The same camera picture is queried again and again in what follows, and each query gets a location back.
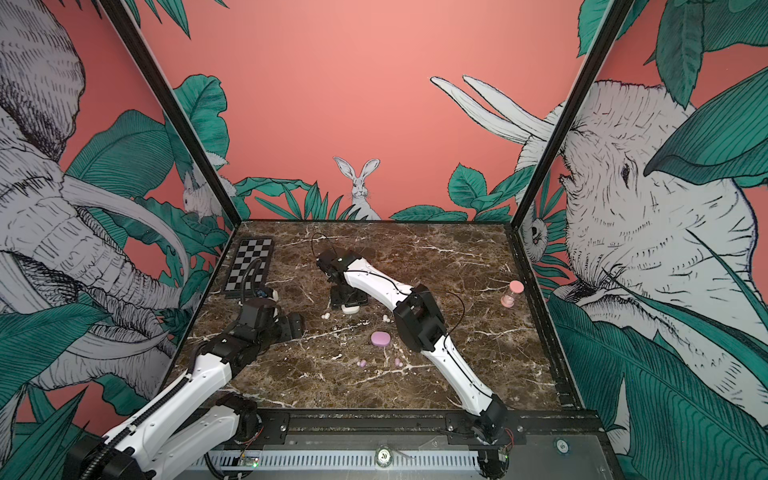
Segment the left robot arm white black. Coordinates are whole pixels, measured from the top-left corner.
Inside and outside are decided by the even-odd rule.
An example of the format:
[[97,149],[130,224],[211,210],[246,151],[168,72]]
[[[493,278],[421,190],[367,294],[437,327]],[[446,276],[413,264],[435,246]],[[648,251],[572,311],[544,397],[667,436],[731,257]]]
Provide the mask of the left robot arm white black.
[[222,333],[200,345],[187,370],[101,439],[67,453],[66,479],[174,479],[217,445],[244,445],[263,431],[254,402],[228,394],[200,418],[195,411],[274,344],[303,336],[305,320],[271,298],[246,301]]

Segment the white earbud charging case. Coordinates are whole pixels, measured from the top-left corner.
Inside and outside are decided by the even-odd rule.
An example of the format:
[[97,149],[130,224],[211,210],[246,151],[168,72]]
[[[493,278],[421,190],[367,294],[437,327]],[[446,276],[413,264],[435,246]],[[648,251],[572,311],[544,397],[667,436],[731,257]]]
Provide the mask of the white earbud charging case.
[[341,306],[341,312],[344,315],[355,315],[359,311],[360,311],[360,307],[359,306],[347,306],[347,305],[342,305]]

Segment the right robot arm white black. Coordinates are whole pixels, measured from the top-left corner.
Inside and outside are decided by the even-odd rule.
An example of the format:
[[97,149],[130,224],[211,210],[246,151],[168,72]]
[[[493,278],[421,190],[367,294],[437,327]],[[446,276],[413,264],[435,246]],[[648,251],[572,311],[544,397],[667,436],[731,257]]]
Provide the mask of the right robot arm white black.
[[331,282],[360,290],[390,310],[403,343],[429,359],[457,393],[475,437],[486,445],[497,441],[508,409],[461,356],[426,286],[396,281],[353,251],[325,250],[316,264]]

